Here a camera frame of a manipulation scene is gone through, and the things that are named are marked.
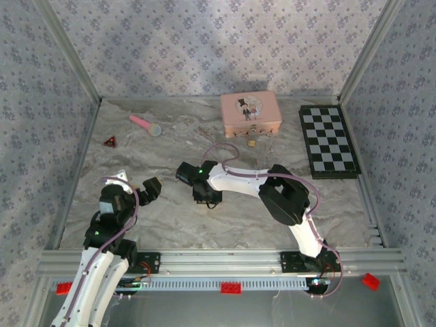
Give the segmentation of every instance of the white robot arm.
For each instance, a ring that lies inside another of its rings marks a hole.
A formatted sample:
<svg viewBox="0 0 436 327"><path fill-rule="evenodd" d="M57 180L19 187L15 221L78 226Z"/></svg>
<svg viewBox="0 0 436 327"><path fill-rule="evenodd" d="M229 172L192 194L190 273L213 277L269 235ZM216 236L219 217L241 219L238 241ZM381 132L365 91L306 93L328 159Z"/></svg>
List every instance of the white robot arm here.
<svg viewBox="0 0 436 327"><path fill-rule="evenodd" d="M126 222L138 203L119 183L109 183L102 189L100 211L85 233L78 272L51 327L100 327L121 277L136 264L136 243L123 237L128 228ZM157 178L143 185L145 191L136 190L140 206L156 200L161 191Z"/></svg>
<svg viewBox="0 0 436 327"><path fill-rule="evenodd" d="M222 201L222 191L235 191L261 199L270 214L289 227L303 255L316 258L320 254L320 241L323 239L316 229L314 233L307 221L307 188L297 181L265 176L274 173L291 175L289 171L280 165L274 165L271 170L228 170L233 174L226 172L216 161L205 161L202 167L183 162L176 178L193 187L193 197L197 203L208 206Z"/></svg>

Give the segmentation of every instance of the marble surface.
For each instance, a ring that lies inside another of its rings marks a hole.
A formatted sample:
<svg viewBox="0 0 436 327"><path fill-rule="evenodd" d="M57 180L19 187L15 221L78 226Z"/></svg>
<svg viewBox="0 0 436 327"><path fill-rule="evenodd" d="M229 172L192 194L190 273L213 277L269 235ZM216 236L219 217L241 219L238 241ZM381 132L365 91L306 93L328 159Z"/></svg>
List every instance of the marble surface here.
<svg viewBox="0 0 436 327"><path fill-rule="evenodd" d="M91 217L98 210L103 187L100 178L127 171L135 185L158 176L162 193L157 201L140 209L138 223L127 234L139 249L296 249L289 228L275 221L262 202L243 194L223 193L215 209L197 205L191 188L175 179L182 161L199 165L205 150L216 142L231 142L241 153L232 166L247 169L281 164L310 181L309 162L298 110L300 100L280 99L283 115L276 136L262 136L254 148L244 138L225 139L218 98L117 102L103 101L72 203L61 248L80 248ZM162 135L152 137L133 124L135 114L159 123ZM116 136L115 149L102 142ZM223 161L232 156L227 149L216 150L210 159ZM355 180L317 180L322 204L314 215L318 230L336 247L367 247L368 219L364 215Z"/></svg>

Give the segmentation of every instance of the red lego brick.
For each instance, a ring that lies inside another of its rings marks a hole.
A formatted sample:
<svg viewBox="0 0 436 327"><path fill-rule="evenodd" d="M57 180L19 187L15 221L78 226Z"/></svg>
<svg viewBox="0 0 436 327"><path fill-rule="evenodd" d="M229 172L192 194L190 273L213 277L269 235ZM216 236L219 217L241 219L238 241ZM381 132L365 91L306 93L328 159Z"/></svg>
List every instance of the red lego brick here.
<svg viewBox="0 0 436 327"><path fill-rule="evenodd" d="M362 279L362 282L366 286L371 288L373 291L377 291L380 285L380 281L371 274L365 274L365 276Z"/></svg>
<svg viewBox="0 0 436 327"><path fill-rule="evenodd" d="M240 283L221 283L221 294L241 294L242 291Z"/></svg>
<svg viewBox="0 0 436 327"><path fill-rule="evenodd" d="M68 294L68 292L71 289L72 285L73 285L72 282L57 284L56 295L66 295L66 294Z"/></svg>

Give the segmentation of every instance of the wall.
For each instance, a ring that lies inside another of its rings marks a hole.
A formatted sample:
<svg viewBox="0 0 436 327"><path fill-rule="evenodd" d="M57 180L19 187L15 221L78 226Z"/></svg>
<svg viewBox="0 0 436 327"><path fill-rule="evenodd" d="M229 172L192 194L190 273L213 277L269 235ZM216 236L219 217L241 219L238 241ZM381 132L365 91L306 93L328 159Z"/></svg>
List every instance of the wall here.
<svg viewBox="0 0 436 327"><path fill-rule="evenodd" d="M337 95L386 0L51 0L99 94Z"/></svg>
<svg viewBox="0 0 436 327"><path fill-rule="evenodd" d="M346 108L390 245L436 326L436 5L406 0Z"/></svg>
<svg viewBox="0 0 436 327"><path fill-rule="evenodd" d="M19 326L95 106L33 3L0 10L0 326Z"/></svg>

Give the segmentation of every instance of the chessboard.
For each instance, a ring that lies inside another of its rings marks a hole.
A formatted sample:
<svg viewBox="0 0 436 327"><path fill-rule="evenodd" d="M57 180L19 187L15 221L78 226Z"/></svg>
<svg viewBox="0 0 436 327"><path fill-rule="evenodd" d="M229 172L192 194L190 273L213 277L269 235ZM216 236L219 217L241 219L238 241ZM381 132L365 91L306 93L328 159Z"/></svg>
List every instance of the chessboard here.
<svg viewBox="0 0 436 327"><path fill-rule="evenodd" d="M360 165L340 106L301 106L300 119L314 179L357 178Z"/></svg>

